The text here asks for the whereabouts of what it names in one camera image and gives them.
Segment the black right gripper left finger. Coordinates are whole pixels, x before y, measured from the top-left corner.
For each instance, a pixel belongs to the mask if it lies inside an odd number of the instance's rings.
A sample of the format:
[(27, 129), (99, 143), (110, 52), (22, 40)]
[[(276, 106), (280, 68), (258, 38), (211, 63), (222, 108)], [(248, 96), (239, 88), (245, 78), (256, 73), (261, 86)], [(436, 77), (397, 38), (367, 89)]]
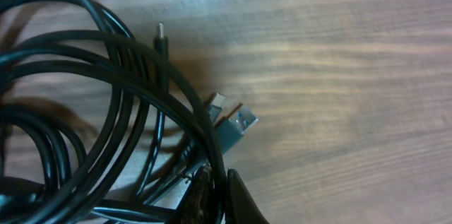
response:
[(210, 221), (213, 194), (212, 168), (209, 164), (198, 168), (184, 197), (176, 209), (176, 224), (205, 224)]

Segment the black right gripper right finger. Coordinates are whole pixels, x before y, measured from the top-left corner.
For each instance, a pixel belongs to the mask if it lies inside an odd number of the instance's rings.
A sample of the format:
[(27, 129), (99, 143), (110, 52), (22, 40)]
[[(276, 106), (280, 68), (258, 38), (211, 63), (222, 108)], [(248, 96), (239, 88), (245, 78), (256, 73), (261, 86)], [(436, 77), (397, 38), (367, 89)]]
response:
[(238, 171), (227, 171), (226, 224), (269, 224), (258, 209)]

